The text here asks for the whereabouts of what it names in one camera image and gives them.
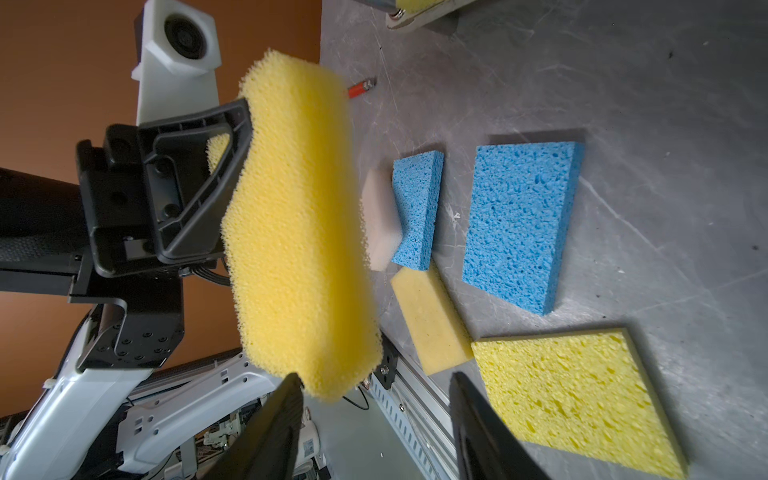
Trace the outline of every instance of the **sponge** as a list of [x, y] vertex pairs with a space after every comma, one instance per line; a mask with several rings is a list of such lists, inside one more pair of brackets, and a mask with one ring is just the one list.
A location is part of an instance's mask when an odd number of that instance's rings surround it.
[[221, 224], [240, 340], [269, 373], [297, 372], [309, 394], [340, 399], [382, 358], [346, 88], [268, 51], [240, 96], [253, 140]]
[[625, 329], [472, 344], [513, 434], [668, 478], [686, 462]]
[[469, 335], [458, 317], [435, 262], [420, 272], [403, 267], [392, 278], [424, 373], [431, 375], [472, 359]]
[[392, 174], [369, 170], [362, 186], [362, 219], [366, 224], [366, 252], [371, 270], [383, 272], [402, 241]]
[[402, 242], [392, 261], [427, 270], [432, 258], [443, 154], [430, 151], [395, 162], [392, 188], [402, 225]]
[[478, 147], [462, 279], [545, 315], [554, 307], [584, 147]]
[[444, 0], [397, 0], [397, 8], [402, 8], [408, 13], [417, 13], [421, 10], [437, 5]]

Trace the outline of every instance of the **orange wall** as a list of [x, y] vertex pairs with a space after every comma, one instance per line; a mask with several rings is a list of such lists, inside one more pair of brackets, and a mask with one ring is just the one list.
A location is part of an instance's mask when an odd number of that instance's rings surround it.
[[[188, 0], [216, 19], [223, 65], [219, 98], [267, 48], [318, 61], [320, 0]], [[101, 145], [109, 124], [133, 124], [138, 83], [137, 0], [27, 0], [0, 5], [0, 167], [77, 183], [74, 146]], [[228, 289], [184, 281], [186, 334], [179, 365], [240, 344]], [[0, 416], [26, 410], [52, 376], [88, 306], [63, 296], [0, 293]]]

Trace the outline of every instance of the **blue cellulose sponge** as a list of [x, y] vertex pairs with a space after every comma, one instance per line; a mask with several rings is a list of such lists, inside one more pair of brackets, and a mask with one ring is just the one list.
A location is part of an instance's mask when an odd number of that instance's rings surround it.
[[402, 242], [392, 262], [413, 270], [429, 269], [435, 235], [442, 152], [430, 151], [395, 162], [392, 189], [402, 225]]
[[584, 145], [478, 147], [462, 279], [539, 315], [554, 307]]

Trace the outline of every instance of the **red object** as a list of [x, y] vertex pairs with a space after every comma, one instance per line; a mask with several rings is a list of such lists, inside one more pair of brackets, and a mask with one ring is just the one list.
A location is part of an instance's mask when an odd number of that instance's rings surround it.
[[349, 87], [349, 89], [347, 89], [347, 94], [349, 94], [349, 98], [358, 97], [366, 93], [371, 88], [374, 88], [375, 86], [376, 86], [375, 78], [366, 78], [360, 83]]

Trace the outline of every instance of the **bolt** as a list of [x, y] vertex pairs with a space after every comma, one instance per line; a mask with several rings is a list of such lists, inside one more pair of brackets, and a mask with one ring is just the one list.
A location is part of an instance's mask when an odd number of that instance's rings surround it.
[[161, 158], [154, 162], [154, 171], [157, 172], [160, 178], [165, 178], [174, 172], [174, 166], [167, 158]]
[[163, 207], [163, 217], [166, 219], [178, 217], [181, 209], [176, 204], [168, 204]]

